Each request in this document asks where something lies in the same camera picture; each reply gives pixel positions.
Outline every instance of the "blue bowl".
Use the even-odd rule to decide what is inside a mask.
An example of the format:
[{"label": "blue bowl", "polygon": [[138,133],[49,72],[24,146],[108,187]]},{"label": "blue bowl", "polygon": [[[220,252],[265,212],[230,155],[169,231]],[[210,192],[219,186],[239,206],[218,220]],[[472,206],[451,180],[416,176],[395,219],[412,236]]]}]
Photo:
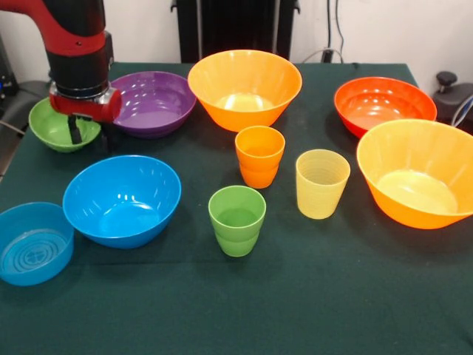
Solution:
[{"label": "blue bowl", "polygon": [[180,201],[176,172],[161,160],[121,155],[74,177],[64,193],[68,221],[103,246],[137,248],[168,225]]},{"label": "blue bowl", "polygon": [[26,203],[0,214],[0,277],[17,286],[43,283],[71,260],[74,228],[54,203]]}]

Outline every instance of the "red bowl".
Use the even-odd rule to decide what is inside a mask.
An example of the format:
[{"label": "red bowl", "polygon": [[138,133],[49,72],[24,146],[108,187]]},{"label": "red bowl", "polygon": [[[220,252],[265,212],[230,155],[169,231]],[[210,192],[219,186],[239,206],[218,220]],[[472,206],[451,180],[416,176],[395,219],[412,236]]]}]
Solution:
[{"label": "red bowl", "polygon": [[367,77],[338,88],[335,108],[344,125],[358,138],[386,121],[419,118],[435,121],[437,108],[422,90],[404,81]]}]

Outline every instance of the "plastic bowl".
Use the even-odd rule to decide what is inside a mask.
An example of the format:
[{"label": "plastic bowl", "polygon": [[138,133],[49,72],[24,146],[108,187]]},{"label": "plastic bowl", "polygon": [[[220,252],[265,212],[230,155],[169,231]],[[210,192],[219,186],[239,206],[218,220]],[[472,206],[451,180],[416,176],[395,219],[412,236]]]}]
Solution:
[{"label": "plastic bowl", "polygon": [[188,82],[211,118],[234,132],[272,125],[302,88],[292,63],[258,50],[210,55],[192,67]]},{"label": "plastic bowl", "polygon": [[112,82],[123,106],[114,123],[138,138],[159,138],[183,125],[196,103],[187,80],[170,72],[136,72]]},{"label": "plastic bowl", "polygon": [[29,121],[34,135],[49,148],[61,153],[79,150],[92,142],[101,131],[100,124],[78,119],[76,124],[81,132],[82,142],[72,144],[67,116],[56,112],[48,98],[39,101],[31,109]]},{"label": "plastic bowl", "polygon": [[358,144],[358,165],[378,206],[419,229],[473,214],[473,136],[424,120],[386,122]]},{"label": "plastic bowl", "polygon": [[74,228],[53,203],[26,203],[0,214],[0,277],[17,286],[43,283],[71,260]]},{"label": "plastic bowl", "polygon": [[168,225],[180,201],[176,172],[162,161],[121,155],[95,163],[64,193],[66,218],[103,246],[137,248]]},{"label": "plastic bowl", "polygon": [[368,77],[348,81],[335,93],[335,108],[343,124],[356,137],[383,122],[401,118],[435,121],[434,101],[404,81]]}]

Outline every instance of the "table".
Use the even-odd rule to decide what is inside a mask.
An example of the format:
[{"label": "table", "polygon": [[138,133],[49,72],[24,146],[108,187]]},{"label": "table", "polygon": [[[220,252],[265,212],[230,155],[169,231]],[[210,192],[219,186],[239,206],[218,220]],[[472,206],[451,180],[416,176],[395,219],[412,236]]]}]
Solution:
[{"label": "table", "polygon": [[[187,75],[185,64],[115,64]],[[384,75],[414,82],[405,65],[303,64],[300,95],[274,124],[287,147],[267,217],[247,257],[226,257],[208,219],[217,189],[243,184],[234,133],[196,105],[174,134],[123,136],[114,155],[164,160],[183,198],[169,227],[139,249],[99,246],[77,233],[71,263],[31,288],[0,283],[0,354],[472,354],[473,219],[409,229],[374,204],[356,165],[357,139],[333,106],[336,88]],[[332,149],[352,174],[336,213],[315,221],[296,208],[296,158]],[[105,158],[93,145],[70,155],[25,136],[0,183],[0,211],[61,203],[70,180]]]}]

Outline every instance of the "white wall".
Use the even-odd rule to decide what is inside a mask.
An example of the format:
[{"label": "white wall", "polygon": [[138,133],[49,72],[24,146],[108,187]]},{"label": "white wall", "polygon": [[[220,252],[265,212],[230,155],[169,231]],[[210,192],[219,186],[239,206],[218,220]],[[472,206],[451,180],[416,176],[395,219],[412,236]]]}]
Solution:
[{"label": "white wall", "polygon": [[[170,12],[170,3],[104,0],[106,28],[112,34],[116,61],[180,61],[177,13]],[[0,11],[0,35],[19,81],[47,79],[46,53],[32,20]]]},{"label": "white wall", "polygon": [[[299,1],[302,14],[295,14],[290,58],[294,62],[327,42],[326,0]],[[473,0],[339,1],[345,61],[408,63],[429,92],[439,70],[473,81]],[[169,12],[169,0],[104,2],[117,61],[180,60],[177,14]],[[0,12],[0,33],[20,81],[47,77],[41,37],[30,19]],[[333,46],[338,45],[333,22]]]},{"label": "white wall", "polygon": [[[290,58],[295,62],[327,45],[327,2],[299,1]],[[473,0],[339,0],[339,18],[346,62],[408,63],[428,92],[437,88],[435,74],[441,70],[473,81]],[[332,25],[332,46],[339,48]],[[320,61],[320,55],[311,61]]]}]

